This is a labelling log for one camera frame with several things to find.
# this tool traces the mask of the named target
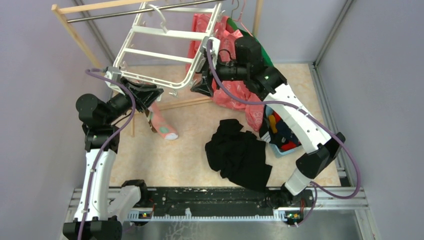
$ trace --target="metal rail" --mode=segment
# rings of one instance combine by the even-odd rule
[[[173,4],[173,5],[167,5],[167,6],[158,6],[157,8],[159,10],[167,10],[167,9],[181,8],[181,7],[187,7],[187,6],[194,6],[199,4],[220,2],[220,1],[225,1],[225,0],[201,0],[201,1],[185,2],[185,3]],[[113,18],[113,17],[125,16],[125,15],[147,13],[152,11],[154,11],[153,8],[145,8],[145,9],[139,9],[134,11],[124,11],[124,12],[117,12],[117,13],[111,13],[111,14],[69,19],[67,22],[69,24],[72,24],[72,23],[84,22],[89,20],[106,19],[106,18]]]
[[[329,191],[331,191],[334,194],[340,195],[340,196],[347,196],[351,194],[355,187],[325,187]],[[270,190],[278,190],[279,187],[270,187]],[[312,187],[308,187],[307,189],[312,190],[312,193],[315,197],[314,189]],[[107,199],[110,201],[114,200],[121,191],[121,188],[109,188],[109,191],[107,193]],[[337,199],[334,198],[327,193],[323,192],[322,190],[318,189],[318,199],[316,201],[316,210],[368,210],[368,202],[365,196],[364,189],[360,189],[359,193],[352,199],[344,200],[344,199]],[[69,203],[69,209],[77,209],[78,204],[80,202],[82,194],[81,188],[76,188],[73,191],[71,201]],[[299,207],[280,207],[279,210],[282,211],[295,211],[299,210]]]
[[[323,59],[324,54],[327,52],[330,44],[332,43],[333,39],[336,36],[337,31],[339,30],[343,20],[345,19],[346,14],[348,14],[349,9],[351,8],[352,4],[355,1],[356,0],[346,0],[346,2],[344,3],[344,6],[337,17],[337,20],[335,21],[329,35],[327,36],[327,39],[324,42],[324,45],[322,46],[321,50],[318,53],[318,56],[316,57],[316,60],[314,61],[315,66],[318,66],[321,63],[321,60]]]

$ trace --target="metal frame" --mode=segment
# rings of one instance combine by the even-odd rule
[[[324,118],[324,123],[327,127],[334,131],[338,131],[337,123],[334,120],[328,95],[323,84],[323,79],[320,74],[320,63],[325,56],[327,50],[330,48],[333,40],[336,38],[336,34],[341,28],[343,20],[349,12],[349,9],[356,0],[346,0],[343,8],[341,9],[330,33],[328,34],[321,50],[318,53],[316,60],[313,63],[309,64],[309,70],[312,76],[313,85],[315,92],[319,101],[321,108],[322,116]],[[348,162],[349,158],[344,151],[342,151],[337,157],[335,163],[337,170],[339,171],[339,177],[346,177],[350,184],[353,185],[356,182],[356,179],[353,177],[355,175],[354,171],[351,168],[350,163]],[[373,214],[368,206],[364,209],[355,209],[356,221],[358,224],[359,231],[364,240],[380,240],[380,233],[376,226]]]
[[[208,37],[212,37],[214,32],[214,27],[217,21],[220,20],[222,16],[221,7],[222,3],[220,1],[222,0],[199,0],[194,2],[188,2],[188,3],[180,3],[180,4],[174,4],[174,5],[167,5],[167,6],[154,6],[151,4],[147,5],[147,2],[151,2],[152,0],[115,0],[110,2],[101,2],[101,3],[94,3],[94,4],[88,4],[88,5],[79,5],[74,7],[67,7],[67,8],[59,8],[56,4],[54,4],[51,8],[51,10],[55,13],[57,18],[60,20],[60,22],[63,24],[63,26],[68,30],[69,34],[73,37],[73,39],[77,42],[77,44],[80,46],[82,51],[87,55],[87,57],[91,60],[91,62],[96,66],[97,68],[101,67],[100,61],[96,58],[96,56],[93,54],[93,52],[89,49],[87,44],[83,41],[83,39],[79,36],[76,29],[71,25],[72,23],[77,22],[83,22],[83,21],[89,21],[94,19],[103,19],[103,18],[111,18],[111,17],[117,17],[117,16],[124,16],[124,15],[130,15],[130,14],[136,14],[135,20],[133,22],[132,28],[129,31],[125,41],[123,42],[123,45],[113,63],[114,67],[120,67],[120,65],[123,62],[123,58],[125,53],[132,53],[132,54],[138,54],[138,55],[145,55],[145,56],[151,56],[155,58],[161,58],[161,59],[168,59],[178,62],[183,62],[186,64],[190,64],[190,68],[188,70],[188,73],[186,77],[178,83],[167,81],[163,79],[158,79],[154,77],[149,77],[145,75],[140,75],[136,73],[132,73],[129,71],[122,71],[122,76],[127,77],[130,79],[133,79],[135,81],[144,81],[151,84],[156,84],[162,87],[171,88],[171,89],[181,89],[186,87],[192,80],[193,76],[196,72],[196,70],[199,68],[202,60],[202,52],[199,50],[197,51],[194,58],[187,58],[187,57],[180,57],[180,56],[174,56],[174,55],[168,55],[168,54],[162,54],[157,52],[150,52],[145,50],[138,50],[131,48],[131,41],[136,33],[143,33],[143,34],[149,34],[149,35],[158,35],[163,37],[169,37],[169,38],[183,38],[183,39],[190,39],[190,40],[197,40],[197,41],[203,41],[204,39]],[[197,4],[204,4],[204,3],[211,3],[211,2],[218,2],[215,4],[214,8],[189,8],[185,6],[192,6]],[[106,14],[106,15],[99,15],[99,16],[89,16],[90,14],[86,11],[88,10],[95,10],[95,9],[101,9],[101,8],[109,8],[109,7],[116,7],[116,6],[122,6],[122,5],[128,5],[128,4],[134,4],[134,3],[141,3],[138,10],[134,11],[128,11],[128,12],[119,12],[119,13],[113,13],[113,14]],[[162,18],[162,23],[160,24],[161,28],[152,28],[152,27],[145,27],[141,24],[141,18],[142,14],[144,12],[152,12],[156,11]],[[191,32],[191,31],[177,31],[177,30],[168,30],[166,28],[166,19],[161,11],[170,11],[170,12],[183,12],[183,13],[211,13],[211,17],[209,20],[209,23],[206,28],[206,32]],[[83,13],[83,15],[86,15],[87,17],[83,18],[77,18],[77,19],[71,19],[68,20],[66,18],[66,14],[69,13]],[[93,24],[90,25],[90,29],[96,29],[96,26]]]
[[[106,2],[99,2],[99,3],[86,4],[86,5],[78,5],[78,6],[65,7],[65,8],[60,8],[57,4],[53,4],[51,6],[51,11],[54,13],[54,15],[57,17],[59,22],[63,25],[63,27],[69,33],[69,35],[73,38],[73,40],[79,46],[79,48],[82,50],[82,52],[87,56],[87,58],[90,60],[92,65],[94,67],[100,69],[100,68],[104,67],[103,64],[100,62],[100,60],[97,58],[97,56],[91,51],[91,49],[85,43],[83,38],[79,35],[79,33],[77,32],[75,27],[71,24],[70,20],[68,20],[66,15],[72,14],[72,13],[81,13],[84,16],[83,20],[81,20],[81,18],[79,18],[79,20],[81,20],[81,21],[74,19],[73,22],[82,22],[82,21],[92,22],[90,20],[92,20],[93,18],[90,18],[90,14],[88,13],[88,11],[97,10],[97,9],[104,9],[104,8],[112,8],[112,7],[118,7],[118,6],[124,6],[124,5],[129,5],[129,4],[136,4],[136,3],[152,2],[152,1],[154,1],[154,0],[111,0],[111,1],[106,1]],[[203,3],[203,2],[210,2],[210,1],[202,0],[202,1],[198,1],[198,2]],[[197,3],[196,2],[190,2],[189,4],[195,5]],[[187,7],[180,7],[177,10],[173,9],[173,11],[189,12],[190,10],[188,10],[188,9],[189,8],[187,8]],[[202,9],[203,8],[197,8],[197,11],[202,12]],[[139,13],[139,11],[142,11],[142,10],[132,11],[132,13],[126,13],[126,15],[127,14],[137,14],[137,13]],[[153,10],[152,9],[143,9],[143,11],[148,12],[148,11],[153,11]],[[89,29],[94,34],[94,37],[96,38],[97,42],[101,43],[102,42],[101,35],[100,35],[100,38],[99,38],[99,35],[96,34],[96,33],[100,33],[100,32],[96,31],[96,26],[93,25],[93,24],[89,23]],[[204,100],[203,98],[195,98],[195,99],[192,99],[192,100],[179,100],[179,101],[177,100],[177,101],[173,101],[172,104],[166,103],[162,107],[163,107],[163,109],[171,109],[171,108],[179,108],[179,107],[184,107],[184,106],[190,106],[190,105],[194,105],[194,104],[208,103],[208,102],[211,102],[211,101],[212,100]],[[132,128],[131,132],[133,133],[131,136],[134,137],[135,127],[136,127],[134,119],[131,120],[130,127]]]
[[[270,190],[279,190],[280,187],[270,187]],[[314,189],[312,187],[308,187],[308,190],[312,190],[312,194],[313,197],[315,198],[315,192]],[[354,190],[355,187],[328,187],[328,189],[337,195],[341,195],[341,196],[347,196],[349,194],[351,194]],[[155,191],[156,189],[154,187],[151,187],[148,189],[149,191]],[[109,191],[107,193],[107,200],[109,202],[111,202],[112,200],[114,200],[115,198],[117,198],[120,195],[120,191],[121,188],[118,187],[111,187],[109,188]],[[341,199],[337,199],[332,197],[331,195],[325,193],[324,191],[318,189],[318,199],[314,208],[314,211],[337,211],[337,210],[356,210],[356,211],[366,211],[369,210],[369,206],[368,206],[368,202],[365,196],[365,192],[364,190],[361,188],[361,190],[359,191],[359,193],[352,199],[347,199],[347,200],[341,200]],[[80,198],[81,195],[83,193],[83,189],[82,188],[76,188],[73,191],[72,194],[72,198],[70,200],[69,206],[68,206],[68,211],[75,211],[77,209],[77,207],[80,204]],[[134,216],[132,216],[133,214],[135,214],[136,212],[145,212],[145,211],[151,211],[151,208],[133,208],[130,212],[130,214],[128,214],[128,220],[133,220]],[[299,211],[299,207],[280,207],[278,208],[278,211]],[[183,221],[197,221],[199,219],[209,219],[209,221],[219,221],[219,220],[225,220],[227,218],[225,217],[185,217],[185,216],[181,216],[181,217],[152,217],[151,220],[153,221],[169,221],[169,220],[175,220],[175,219],[182,219]],[[250,218],[250,217],[246,217],[246,218],[242,218],[240,217],[240,219],[244,219],[245,221],[251,220],[251,221],[257,221],[258,219],[262,219],[262,220],[270,220],[270,221],[274,221],[274,220],[279,220],[281,221],[281,218],[279,216],[265,216],[265,217],[255,217],[255,218]]]

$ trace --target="metal rod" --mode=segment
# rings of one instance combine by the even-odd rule
[[[193,5],[198,5],[198,4],[220,2],[220,1],[224,1],[224,0],[201,0],[201,1],[185,2],[185,3],[173,4],[173,5],[167,5],[167,6],[159,6],[157,8],[159,10],[167,10],[167,9],[186,7],[186,6],[193,6]],[[106,19],[106,18],[119,17],[119,16],[125,16],[125,15],[131,15],[131,14],[147,13],[147,12],[152,12],[152,11],[154,11],[152,8],[145,8],[145,9],[139,9],[139,10],[134,10],[134,11],[124,11],[124,12],[105,14],[105,15],[69,19],[67,22],[72,24],[72,23],[84,22],[84,21],[89,21],[89,20]]]
[[[75,6],[84,5],[83,0],[72,0],[72,2],[75,4]],[[80,14],[84,18],[91,17],[88,11],[82,11]],[[109,47],[108,43],[103,37],[103,34],[100,32],[99,27],[97,27],[97,24],[94,21],[87,21],[86,23],[87,23],[87,27],[89,31],[94,36],[95,40],[97,41],[98,45],[100,46],[107,60],[109,60],[110,64],[113,64],[115,61],[115,55],[113,54],[111,48]]]
[[[343,8],[341,9],[330,33],[327,36],[327,39],[324,42],[324,45],[322,46],[321,50],[318,53],[318,57],[316,57],[316,60],[314,61],[314,65],[316,67],[318,67],[318,65],[320,65],[321,60],[324,57],[324,54],[327,52],[330,44],[333,42],[337,31],[340,28],[340,25],[342,24],[343,20],[346,17],[346,14],[348,13],[349,9],[351,8],[352,4],[355,2],[356,0],[346,0],[346,2],[344,3]]]

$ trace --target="blue basket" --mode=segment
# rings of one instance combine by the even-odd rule
[[[271,114],[273,114],[273,110],[270,107],[266,106],[265,107],[265,115],[266,115],[266,117],[268,117]],[[275,145],[275,144],[269,143],[269,145],[271,146],[271,149],[274,152],[274,155],[275,155],[276,158],[281,158],[282,156],[285,156],[287,154],[294,153],[295,151],[297,151],[301,147],[301,145],[300,145],[300,146],[295,147],[293,149],[290,149],[290,150],[287,150],[287,151],[283,151],[283,150],[279,149],[278,146]]]

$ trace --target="cable clip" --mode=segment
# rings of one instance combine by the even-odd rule
[[[299,107],[297,107],[296,111],[300,112],[303,107],[304,107],[303,105],[300,105]],[[309,112],[307,111],[305,112],[306,112],[305,117],[307,117],[309,115]]]

